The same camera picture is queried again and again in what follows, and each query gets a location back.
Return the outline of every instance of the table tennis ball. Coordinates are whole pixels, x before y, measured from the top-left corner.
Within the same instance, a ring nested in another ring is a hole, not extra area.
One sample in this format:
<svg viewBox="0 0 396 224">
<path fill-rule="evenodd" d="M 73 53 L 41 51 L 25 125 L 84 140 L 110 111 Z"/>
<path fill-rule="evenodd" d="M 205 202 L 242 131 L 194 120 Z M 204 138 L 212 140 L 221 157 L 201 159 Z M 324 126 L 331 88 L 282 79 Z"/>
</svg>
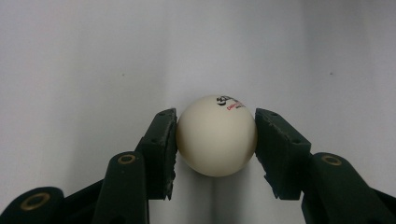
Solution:
<svg viewBox="0 0 396 224">
<path fill-rule="evenodd" d="M 201 98 L 181 114 L 177 147 L 185 162 L 209 176 L 231 175 L 242 169 L 256 148 L 254 118 L 229 96 Z"/>
</svg>

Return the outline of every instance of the white backdrop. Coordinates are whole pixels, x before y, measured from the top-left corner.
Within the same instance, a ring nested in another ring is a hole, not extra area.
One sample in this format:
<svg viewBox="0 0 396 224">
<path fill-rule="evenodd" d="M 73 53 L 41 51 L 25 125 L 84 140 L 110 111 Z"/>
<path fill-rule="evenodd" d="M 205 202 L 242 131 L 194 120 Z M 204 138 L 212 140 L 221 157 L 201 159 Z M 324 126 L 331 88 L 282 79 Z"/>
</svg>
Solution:
<svg viewBox="0 0 396 224">
<path fill-rule="evenodd" d="M 64 194 L 134 150 L 154 115 L 220 93 L 282 115 L 396 196 L 396 2 L 1 1 L 0 210 Z M 178 156 L 151 223 L 304 223 L 256 158 L 223 178 Z"/>
</svg>

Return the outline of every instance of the white ball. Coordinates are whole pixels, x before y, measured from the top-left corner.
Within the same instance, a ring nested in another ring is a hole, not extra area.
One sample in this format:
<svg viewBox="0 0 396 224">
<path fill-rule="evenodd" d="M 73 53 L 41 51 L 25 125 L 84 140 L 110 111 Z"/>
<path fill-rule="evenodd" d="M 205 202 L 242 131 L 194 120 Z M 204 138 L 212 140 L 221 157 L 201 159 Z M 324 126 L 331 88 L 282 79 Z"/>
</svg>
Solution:
<svg viewBox="0 0 396 224">
<path fill-rule="evenodd" d="M 211 95 L 195 101 L 177 124 L 177 147 L 198 173 L 226 176 L 241 170 L 257 142 L 254 118 L 232 97 Z"/>
</svg>

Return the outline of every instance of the white surface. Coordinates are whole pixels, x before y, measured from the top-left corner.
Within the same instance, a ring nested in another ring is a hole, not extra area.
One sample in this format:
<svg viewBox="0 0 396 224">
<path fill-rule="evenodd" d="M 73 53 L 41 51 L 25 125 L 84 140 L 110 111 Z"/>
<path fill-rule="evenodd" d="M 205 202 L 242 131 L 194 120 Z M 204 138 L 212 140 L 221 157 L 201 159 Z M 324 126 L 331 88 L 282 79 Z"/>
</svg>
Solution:
<svg viewBox="0 0 396 224">
<path fill-rule="evenodd" d="M 256 123 L 237 99 L 209 95 L 181 113 L 176 140 L 178 152 L 193 170 L 215 177 L 232 175 L 254 154 Z"/>
<path fill-rule="evenodd" d="M 69 195 L 133 150 L 153 116 L 225 93 L 282 115 L 396 196 L 395 1 L 1 1 L 0 210 Z M 180 158 L 151 223 L 304 223 L 256 159 L 225 178 Z"/>
</svg>

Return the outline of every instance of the brass screw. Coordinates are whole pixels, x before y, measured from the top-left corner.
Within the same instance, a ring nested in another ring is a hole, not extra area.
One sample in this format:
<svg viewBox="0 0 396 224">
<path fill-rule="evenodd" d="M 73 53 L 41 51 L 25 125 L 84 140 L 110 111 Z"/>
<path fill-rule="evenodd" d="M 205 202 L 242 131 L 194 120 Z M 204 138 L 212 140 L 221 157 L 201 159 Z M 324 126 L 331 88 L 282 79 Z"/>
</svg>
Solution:
<svg viewBox="0 0 396 224">
<path fill-rule="evenodd" d="M 331 155 L 322 156 L 322 160 L 329 163 L 330 165 L 335 165 L 335 166 L 339 166 L 343 164 L 338 158 Z"/>
<path fill-rule="evenodd" d="M 41 207 L 50 200 L 50 195 L 47 192 L 41 192 L 30 196 L 21 203 L 21 210 L 31 211 Z"/>
<path fill-rule="evenodd" d="M 136 157 L 134 155 L 127 154 L 120 156 L 118 162 L 119 164 L 125 165 L 134 162 L 134 160 L 136 160 Z"/>
</svg>

